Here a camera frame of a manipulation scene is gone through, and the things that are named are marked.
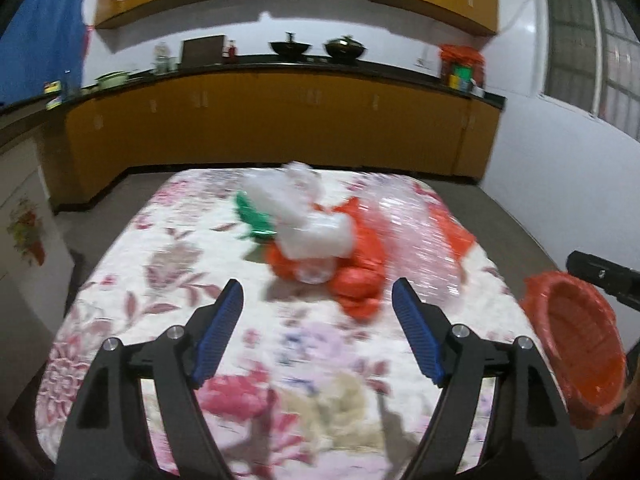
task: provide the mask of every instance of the window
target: window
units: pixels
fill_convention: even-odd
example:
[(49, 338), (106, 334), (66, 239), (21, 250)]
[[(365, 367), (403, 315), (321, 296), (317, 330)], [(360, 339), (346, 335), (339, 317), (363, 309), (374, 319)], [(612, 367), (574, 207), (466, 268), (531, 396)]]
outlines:
[(640, 140), (640, 42), (614, 0), (546, 0), (544, 93)]

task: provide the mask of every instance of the pot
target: pot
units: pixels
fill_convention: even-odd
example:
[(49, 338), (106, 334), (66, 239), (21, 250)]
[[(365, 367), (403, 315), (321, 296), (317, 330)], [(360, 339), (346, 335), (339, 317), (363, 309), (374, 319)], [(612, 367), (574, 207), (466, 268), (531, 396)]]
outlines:
[(353, 40), (351, 36), (343, 36), (335, 40), (327, 41), (324, 44), (324, 49), (327, 54), (334, 59), (345, 61), (358, 59), (366, 50), (363, 44)]
[(129, 73), (127, 72), (109, 72), (108, 74), (97, 77), (95, 82), (98, 83), (98, 90), (105, 90), (119, 86), (125, 83), (127, 79), (129, 79)]
[(287, 59), (297, 59), (302, 56), (311, 45), (293, 41), (293, 32), (287, 32), (288, 41), (271, 41), (269, 45), (278, 56)]

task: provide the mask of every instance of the red plastic basket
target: red plastic basket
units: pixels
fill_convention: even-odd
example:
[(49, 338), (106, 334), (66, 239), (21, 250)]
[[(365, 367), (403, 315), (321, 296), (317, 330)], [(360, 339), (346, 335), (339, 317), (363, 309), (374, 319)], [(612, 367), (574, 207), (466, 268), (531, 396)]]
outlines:
[(616, 315), (597, 289), (565, 272), (526, 279), (520, 306), (542, 341), (572, 424), (588, 430), (620, 402), (625, 353)]

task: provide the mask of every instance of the floral bedspread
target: floral bedspread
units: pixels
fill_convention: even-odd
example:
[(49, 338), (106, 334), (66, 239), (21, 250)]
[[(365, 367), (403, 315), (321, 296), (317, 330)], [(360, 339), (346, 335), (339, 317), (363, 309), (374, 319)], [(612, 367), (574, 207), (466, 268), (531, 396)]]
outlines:
[[(238, 478), (397, 478), (414, 453), (439, 389), (418, 370), (389, 305), (370, 325), (351, 322), (322, 286), (285, 283), (263, 262), (234, 211), (243, 170), (189, 170), (165, 183), (104, 255), (60, 328), (36, 402), (40, 444), (55, 461), (78, 388), (101, 342), (156, 338), (212, 302), (230, 278), (244, 311), (218, 374), (196, 391)], [(322, 204), (363, 186), (362, 174), (319, 172)], [(416, 193), (442, 205), (428, 186)], [(541, 348), (494, 264), (477, 244), (446, 314), (480, 337), (521, 334)], [(143, 381), (159, 465), (177, 474), (153, 384)], [(485, 380), (461, 470), (478, 461), (493, 383)]]

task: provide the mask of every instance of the lower cabinet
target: lower cabinet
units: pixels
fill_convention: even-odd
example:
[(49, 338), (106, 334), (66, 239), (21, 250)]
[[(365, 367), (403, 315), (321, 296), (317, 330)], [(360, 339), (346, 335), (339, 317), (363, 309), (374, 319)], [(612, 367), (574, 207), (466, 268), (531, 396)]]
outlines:
[(498, 129), (500, 110), (477, 100), (469, 103), (464, 131), (454, 174), (480, 179), (489, 163)]
[[(499, 115), (479, 100), (357, 75), (238, 70), (76, 106), (65, 119), (65, 160), (86, 202), (127, 168), (165, 164), (299, 160), (481, 178)], [(54, 202), (67, 203), (60, 195)]]

